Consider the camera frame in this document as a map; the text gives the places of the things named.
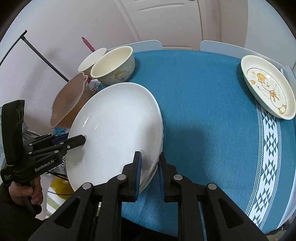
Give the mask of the person's left hand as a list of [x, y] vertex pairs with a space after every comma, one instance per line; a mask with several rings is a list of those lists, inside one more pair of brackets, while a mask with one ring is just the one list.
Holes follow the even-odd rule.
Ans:
[[9, 194], [16, 204], [23, 204], [23, 198], [31, 197], [31, 204], [41, 205], [43, 202], [41, 177], [34, 179], [33, 187], [21, 186], [12, 182], [9, 187]]

